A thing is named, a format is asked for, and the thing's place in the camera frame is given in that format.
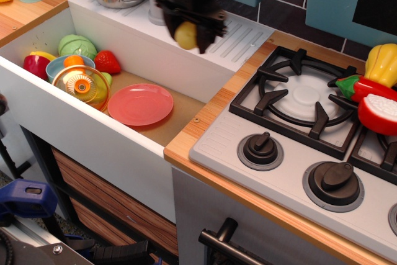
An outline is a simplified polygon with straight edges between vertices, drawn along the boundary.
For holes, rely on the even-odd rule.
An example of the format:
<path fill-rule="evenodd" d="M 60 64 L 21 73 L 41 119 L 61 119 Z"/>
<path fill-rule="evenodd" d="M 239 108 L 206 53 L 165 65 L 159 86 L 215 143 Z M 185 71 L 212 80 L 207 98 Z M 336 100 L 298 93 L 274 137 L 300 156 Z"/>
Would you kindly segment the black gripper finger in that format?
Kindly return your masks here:
<path fill-rule="evenodd" d="M 184 15 L 164 12 L 163 18 L 170 36 L 174 38 L 177 28 L 185 21 Z"/>
<path fill-rule="evenodd" d="M 199 24 L 197 26 L 197 46 L 200 54 L 204 54 L 207 48 L 214 43 L 216 37 L 216 25 L 214 23 Z"/>

